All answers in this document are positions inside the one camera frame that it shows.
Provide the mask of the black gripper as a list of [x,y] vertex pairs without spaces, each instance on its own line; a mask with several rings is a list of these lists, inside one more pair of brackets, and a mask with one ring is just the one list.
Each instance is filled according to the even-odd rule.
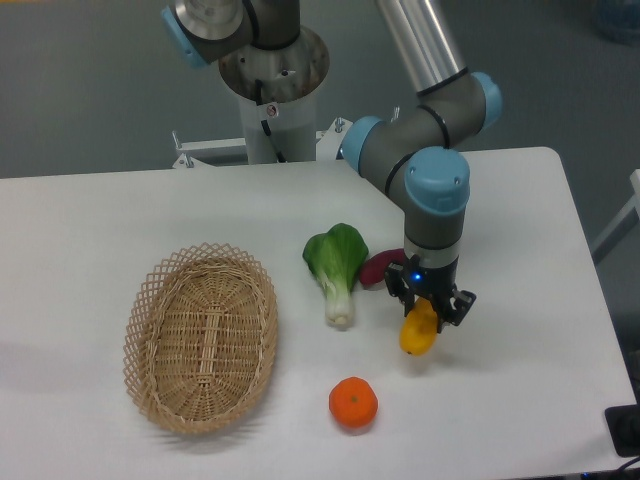
[[384,280],[391,297],[397,298],[404,308],[404,316],[415,306],[419,296],[433,300],[438,317],[437,333],[446,324],[459,326],[476,301],[476,294],[455,288],[458,259],[444,267],[422,267],[417,255],[404,257],[403,265],[390,263],[384,271]]

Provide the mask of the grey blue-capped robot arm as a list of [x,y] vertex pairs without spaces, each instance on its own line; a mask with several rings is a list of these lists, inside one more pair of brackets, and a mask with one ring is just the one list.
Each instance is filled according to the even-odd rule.
[[[380,1],[379,10],[416,92],[403,118],[354,122],[338,153],[404,214],[404,254],[384,273],[406,309],[429,301],[440,325],[462,322],[475,295],[455,275],[470,170],[457,145],[501,115],[499,87],[470,72],[434,1]],[[239,102],[248,161],[316,156],[314,94],[328,49],[300,21],[296,1],[175,1],[163,23],[193,67],[216,64]]]

